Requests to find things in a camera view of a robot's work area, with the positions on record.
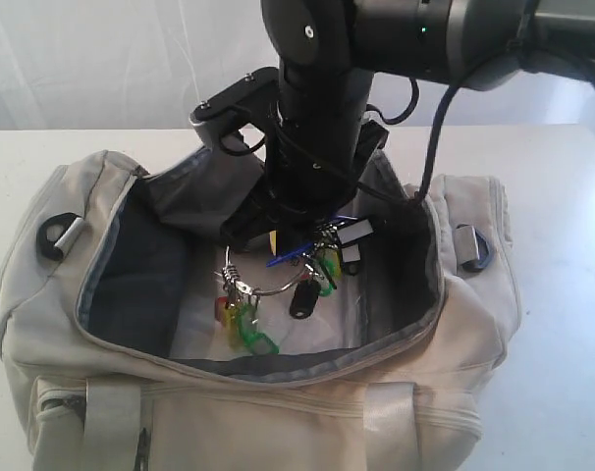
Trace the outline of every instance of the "white backdrop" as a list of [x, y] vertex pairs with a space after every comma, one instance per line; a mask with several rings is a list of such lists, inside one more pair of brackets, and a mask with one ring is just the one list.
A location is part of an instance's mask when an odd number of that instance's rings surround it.
[[[184, 128], [201, 100], [275, 65], [259, 0], [0, 0], [0, 130]], [[422, 85], [411, 125], [428, 125], [443, 86]], [[403, 78], [380, 76], [372, 102], [394, 115]], [[465, 92], [448, 122], [584, 122], [595, 97], [581, 83], [520, 75]]]

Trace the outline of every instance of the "table surface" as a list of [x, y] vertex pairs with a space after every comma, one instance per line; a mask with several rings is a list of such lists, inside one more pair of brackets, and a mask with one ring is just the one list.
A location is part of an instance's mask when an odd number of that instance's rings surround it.
[[[405, 183], [419, 180], [428, 133], [392, 130]], [[186, 130], [0, 131], [0, 263], [55, 166], [107, 148], [157, 172], [198, 144]], [[595, 470], [595, 137], [577, 126], [446, 128], [437, 171], [506, 185], [526, 314], [481, 397], [485, 436], [462, 469]], [[1, 362], [0, 469], [30, 469]]]

